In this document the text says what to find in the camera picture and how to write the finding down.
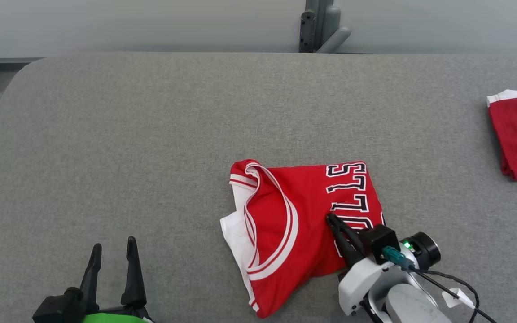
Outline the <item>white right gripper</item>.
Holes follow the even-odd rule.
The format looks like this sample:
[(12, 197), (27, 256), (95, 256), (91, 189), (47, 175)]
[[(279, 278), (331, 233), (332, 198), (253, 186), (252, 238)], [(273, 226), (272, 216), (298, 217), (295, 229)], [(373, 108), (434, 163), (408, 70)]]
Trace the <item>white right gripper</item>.
[(382, 265), (365, 259), (359, 231), (351, 228), (335, 214), (326, 221), (345, 264), (350, 270), (338, 285), (339, 306), (349, 316), (360, 308), (365, 296), (372, 302), (386, 296), (390, 288), (401, 282), (401, 270), (391, 262)]

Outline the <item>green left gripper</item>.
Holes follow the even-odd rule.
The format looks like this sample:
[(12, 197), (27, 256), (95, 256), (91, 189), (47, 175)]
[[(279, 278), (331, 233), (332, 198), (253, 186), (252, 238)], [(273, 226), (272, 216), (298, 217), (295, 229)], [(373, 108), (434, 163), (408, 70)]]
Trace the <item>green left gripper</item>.
[[(137, 240), (133, 236), (127, 240), (127, 261), (127, 280), (121, 296), (121, 305), (126, 307), (111, 307), (87, 314), (82, 323), (153, 323), (144, 307), (147, 303), (145, 284)], [(80, 305), (84, 310), (99, 310), (96, 297), (101, 266), (102, 245), (95, 244), (79, 288), (83, 293)]]

